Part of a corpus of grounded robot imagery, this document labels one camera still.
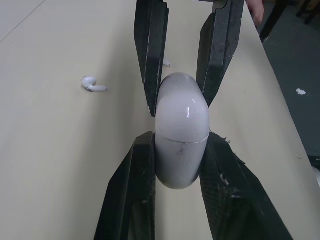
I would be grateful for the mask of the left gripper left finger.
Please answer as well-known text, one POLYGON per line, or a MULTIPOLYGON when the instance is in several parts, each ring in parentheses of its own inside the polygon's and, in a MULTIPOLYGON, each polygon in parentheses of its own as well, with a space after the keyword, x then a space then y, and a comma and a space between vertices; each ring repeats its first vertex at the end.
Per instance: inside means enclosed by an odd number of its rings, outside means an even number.
POLYGON ((111 177, 94 239, 156 238, 155 134, 137 137, 111 177))

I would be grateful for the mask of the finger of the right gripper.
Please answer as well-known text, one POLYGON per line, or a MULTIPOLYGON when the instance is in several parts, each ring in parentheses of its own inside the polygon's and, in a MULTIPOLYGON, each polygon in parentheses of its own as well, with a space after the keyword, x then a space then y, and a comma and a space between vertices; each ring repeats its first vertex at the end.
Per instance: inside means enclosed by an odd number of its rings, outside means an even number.
POLYGON ((152 117, 156 116, 162 79, 169 8, 162 0, 137 0, 134 41, 146 101, 152 117))
POLYGON ((227 0, 208 16, 201 32, 196 82, 208 106, 212 104, 239 43, 243 0, 227 0))

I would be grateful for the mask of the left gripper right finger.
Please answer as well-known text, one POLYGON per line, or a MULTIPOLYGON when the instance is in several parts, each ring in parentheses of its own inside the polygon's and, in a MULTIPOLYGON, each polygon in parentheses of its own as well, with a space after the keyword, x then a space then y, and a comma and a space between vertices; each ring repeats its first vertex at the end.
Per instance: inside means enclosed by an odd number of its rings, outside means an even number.
POLYGON ((230 144, 212 132, 199 178, 214 240, 292 239, 259 179, 230 144))

